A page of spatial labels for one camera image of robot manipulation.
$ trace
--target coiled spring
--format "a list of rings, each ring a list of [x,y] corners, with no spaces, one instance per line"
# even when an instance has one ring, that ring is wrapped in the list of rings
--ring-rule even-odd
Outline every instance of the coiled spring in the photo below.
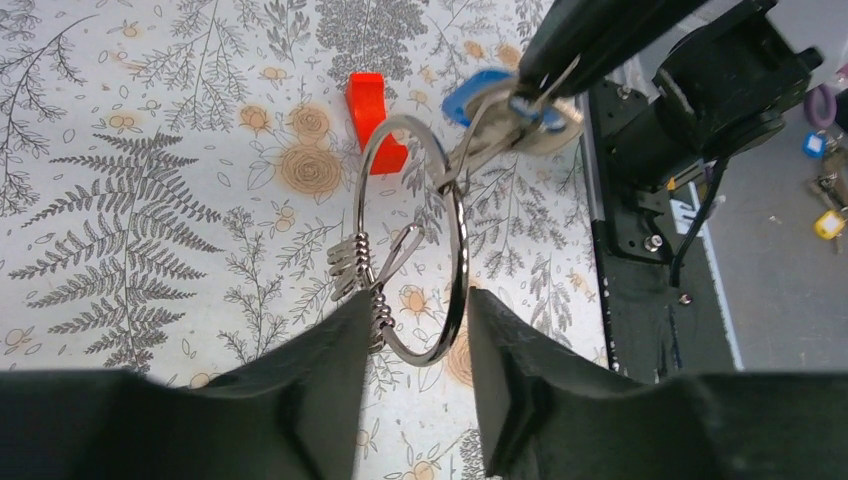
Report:
[[[418,232],[418,236],[413,241],[413,245],[398,260],[404,240],[415,231]],[[383,268],[380,269],[380,276],[376,278],[371,267],[373,257],[371,255],[371,242],[367,233],[353,234],[327,252],[329,257],[327,261],[331,265],[330,276],[337,277],[333,284],[333,293],[330,296],[333,301],[341,300],[347,294],[359,288],[367,289],[371,293],[371,319],[374,326],[370,348],[372,353],[380,351],[385,345],[385,340],[381,334],[382,329],[384,327],[394,328],[395,326],[392,308],[386,301],[383,287],[412,255],[423,237],[424,234],[418,225],[414,223],[407,225],[392,243],[389,257]]]

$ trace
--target blue key head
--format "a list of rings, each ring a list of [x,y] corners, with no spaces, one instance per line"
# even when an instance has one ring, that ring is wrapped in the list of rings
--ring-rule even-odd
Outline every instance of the blue key head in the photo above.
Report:
[[[480,70],[466,80],[465,83],[458,86],[453,93],[445,97],[444,101],[442,101],[442,113],[463,127],[470,127],[471,119],[466,114],[468,104],[482,90],[512,76],[512,73],[505,70]]]
[[[468,105],[477,98],[481,91],[504,79],[514,77],[515,74],[505,70],[486,69],[475,73],[471,78],[457,87],[450,95],[442,101],[442,113],[448,119],[462,125],[465,128],[471,126],[472,118],[468,115]],[[530,105],[525,100],[513,98],[510,102],[512,110],[530,121],[538,118],[537,112],[530,111]],[[566,121],[555,108],[548,108],[543,115],[543,126],[551,133],[558,133],[565,129]]]
[[[822,158],[827,150],[827,136],[822,133],[809,133],[804,138],[801,150],[810,158]]]

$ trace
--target key chain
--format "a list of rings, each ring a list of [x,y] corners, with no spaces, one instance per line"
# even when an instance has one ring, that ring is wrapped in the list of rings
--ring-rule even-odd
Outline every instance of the key chain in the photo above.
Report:
[[[373,322],[373,334],[370,353],[379,352],[385,345],[405,362],[416,367],[427,367],[441,360],[448,352],[459,327],[462,325],[462,317],[465,312],[465,300],[468,294],[468,272],[469,272],[469,250],[468,232],[465,224],[465,206],[459,194],[455,181],[446,183],[439,189],[439,195],[445,202],[447,220],[450,225],[451,245],[451,291],[448,301],[447,318],[445,319],[442,333],[435,345],[424,353],[416,353],[401,342],[395,332],[395,319],[392,309],[386,302],[383,288],[389,279],[406,262],[421,241],[424,234],[421,227],[410,223],[403,228],[401,234],[392,242],[390,253],[375,275],[371,267],[372,248],[365,231],[365,194],[367,192],[368,172],[377,156],[377,150],[394,130],[408,130],[421,142],[421,146],[429,157],[428,171],[433,175],[444,175],[450,171],[450,159],[445,153],[438,139],[430,129],[420,120],[408,115],[396,115],[387,118],[371,135],[371,139],[365,145],[363,155],[362,172],[356,183],[356,196],[354,198],[354,225],[353,234],[338,245],[330,248],[327,252],[330,267],[330,276],[335,277],[333,300],[340,300],[347,294],[358,290],[371,292],[371,310]],[[406,239],[411,235],[410,246],[404,247]]]
[[[577,56],[532,104],[515,96],[518,77],[499,70],[477,73],[445,98],[442,111],[468,129],[450,153],[451,169],[441,176],[431,172],[436,189],[456,180],[463,169],[467,188],[471,174],[508,150],[547,155],[578,137],[582,113],[551,96],[579,61]]]

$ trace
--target metal key ring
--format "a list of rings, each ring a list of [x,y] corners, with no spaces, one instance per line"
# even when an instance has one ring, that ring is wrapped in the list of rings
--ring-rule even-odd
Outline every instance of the metal key ring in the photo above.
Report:
[[[365,145],[363,151],[365,161],[357,180],[354,198],[356,211],[354,233],[347,240],[328,251],[329,262],[333,265],[330,274],[338,277],[333,294],[334,299],[350,293],[356,287],[371,291],[373,320],[378,330],[372,352],[379,351],[382,348],[382,342],[385,342],[405,362],[416,367],[427,367],[441,360],[448,352],[462,325],[465,300],[468,294],[468,232],[465,225],[465,207],[458,193],[456,182],[451,182],[447,188],[443,188],[440,192],[442,200],[446,204],[448,222],[450,223],[453,256],[447,318],[436,344],[424,353],[413,352],[401,342],[394,331],[395,320],[391,315],[391,308],[386,304],[383,287],[391,274],[397,271],[402,262],[409,258],[409,255],[420,243],[423,234],[420,233],[420,227],[417,225],[407,225],[402,235],[392,244],[391,254],[382,267],[380,275],[375,276],[370,264],[371,247],[368,234],[365,232],[365,193],[371,167],[383,140],[392,131],[401,129],[408,130],[421,142],[421,146],[431,163],[428,168],[431,175],[444,175],[450,170],[450,159],[447,153],[439,140],[433,135],[433,132],[423,122],[408,115],[396,115],[383,121],[371,135],[371,139]],[[415,245],[400,255],[404,238],[415,231],[419,232]],[[396,261],[398,256],[401,258],[399,262]]]

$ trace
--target red object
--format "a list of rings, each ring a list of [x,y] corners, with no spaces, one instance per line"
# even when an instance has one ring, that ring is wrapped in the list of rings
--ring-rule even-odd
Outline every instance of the red object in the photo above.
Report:
[[[359,138],[359,148],[364,149],[377,126],[386,119],[385,83],[380,73],[354,73],[347,84],[347,108],[353,118],[356,136]],[[371,175],[398,173],[403,170],[408,156],[406,147],[389,135],[383,140]]]

